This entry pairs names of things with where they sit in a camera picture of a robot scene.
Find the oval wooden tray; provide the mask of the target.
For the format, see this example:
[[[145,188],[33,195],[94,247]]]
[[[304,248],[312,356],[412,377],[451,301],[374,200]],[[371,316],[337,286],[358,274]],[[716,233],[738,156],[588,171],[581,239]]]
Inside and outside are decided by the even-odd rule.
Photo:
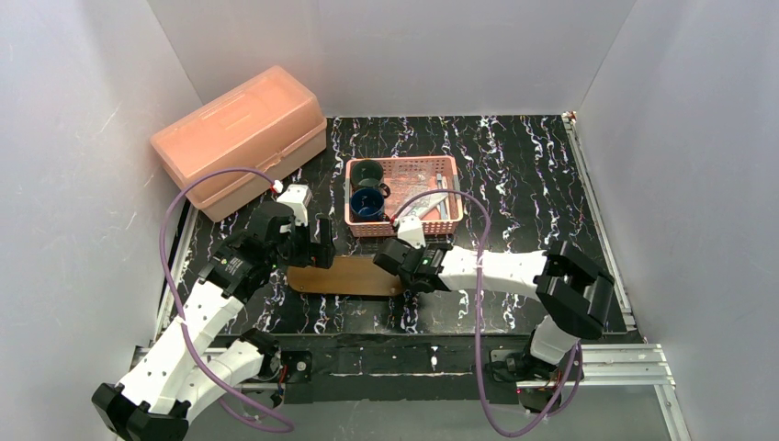
[[[394,297],[405,292],[400,279],[376,266],[371,256],[336,256],[327,269],[290,266],[287,281],[305,294]]]

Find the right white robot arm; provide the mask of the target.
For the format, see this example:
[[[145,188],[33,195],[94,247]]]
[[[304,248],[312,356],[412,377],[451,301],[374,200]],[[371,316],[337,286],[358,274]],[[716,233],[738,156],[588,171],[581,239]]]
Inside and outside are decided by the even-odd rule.
[[[390,238],[373,263],[414,293],[474,289],[538,301],[546,315],[529,342],[522,352],[496,364],[519,381],[548,379],[576,344],[602,337],[615,284],[606,269],[566,241],[515,254],[480,253],[448,243],[414,247]]]

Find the dark green mug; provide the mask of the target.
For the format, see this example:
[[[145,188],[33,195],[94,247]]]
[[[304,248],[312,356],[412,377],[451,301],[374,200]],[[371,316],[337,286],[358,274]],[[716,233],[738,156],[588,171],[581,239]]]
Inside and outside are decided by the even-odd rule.
[[[353,191],[373,188],[384,198],[388,198],[391,194],[390,187],[384,182],[384,169],[375,160],[363,159],[354,163],[350,169],[349,179]]]

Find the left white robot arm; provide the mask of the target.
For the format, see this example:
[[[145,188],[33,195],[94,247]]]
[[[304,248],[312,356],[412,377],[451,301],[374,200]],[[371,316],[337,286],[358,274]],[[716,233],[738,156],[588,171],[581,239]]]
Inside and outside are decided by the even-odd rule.
[[[100,384],[92,403],[122,440],[182,440],[194,419],[252,377],[276,379],[278,341],[250,330],[219,356],[203,354],[279,266],[333,265],[331,220],[297,203],[265,202],[248,228],[222,241],[198,274],[180,312],[142,360],[117,383]]]

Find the clear acrylic holder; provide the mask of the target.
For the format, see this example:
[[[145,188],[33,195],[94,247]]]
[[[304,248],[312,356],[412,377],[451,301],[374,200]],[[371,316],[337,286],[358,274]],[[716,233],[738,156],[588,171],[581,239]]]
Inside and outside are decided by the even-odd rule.
[[[434,171],[435,167],[428,163],[397,163],[387,175],[387,184],[390,187],[391,195],[403,201],[426,191]]]

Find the dark blue mug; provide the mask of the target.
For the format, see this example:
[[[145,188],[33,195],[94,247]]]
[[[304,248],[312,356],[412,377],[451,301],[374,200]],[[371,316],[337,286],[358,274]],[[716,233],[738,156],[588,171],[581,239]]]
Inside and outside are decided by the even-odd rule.
[[[355,222],[384,221],[385,198],[376,188],[360,188],[349,199],[349,208]]]

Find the pink perforated plastic basket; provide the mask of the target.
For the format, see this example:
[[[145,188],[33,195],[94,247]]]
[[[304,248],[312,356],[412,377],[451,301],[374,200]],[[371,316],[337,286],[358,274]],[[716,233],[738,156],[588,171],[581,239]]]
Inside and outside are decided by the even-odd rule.
[[[346,225],[349,227],[351,233],[355,237],[388,237],[393,236],[395,231],[388,221],[374,221],[374,222],[355,222],[349,208],[349,199],[354,193],[350,187],[350,169],[351,166],[356,163],[357,159],[352,159],[346,163],[345,168],[345,184],[344,184],[344,219]],[[409,162],[421,162],[428,163],[435,167],[434,175],[429,179],[429,187],[427,190],[437,188],[436,175],[442,174],[447,183],[448,189],[459,189],[459,174],[457,169],[456,159],[449,155],[434,155],[434,156],[405,156],[405,157],[384,157],[377,158],[375,161],[379,162],[384,169],[384,182],[387,184],[387,175],[391,172],[391,169],[397,163],[409,163]],[[391,194],[385,199],[385,213],[388,216],[393,215],[397,208],[406,200],[401,201],[398,198],[393,197]],[[464,217],[464,210],[462,199],[458,195],[449,194],[447,199],[447,207],[449,220],[440,220],[437,209],[431,210],[422,220],[423,232],[426,235],[448,235],[453,234],[460,221]]]

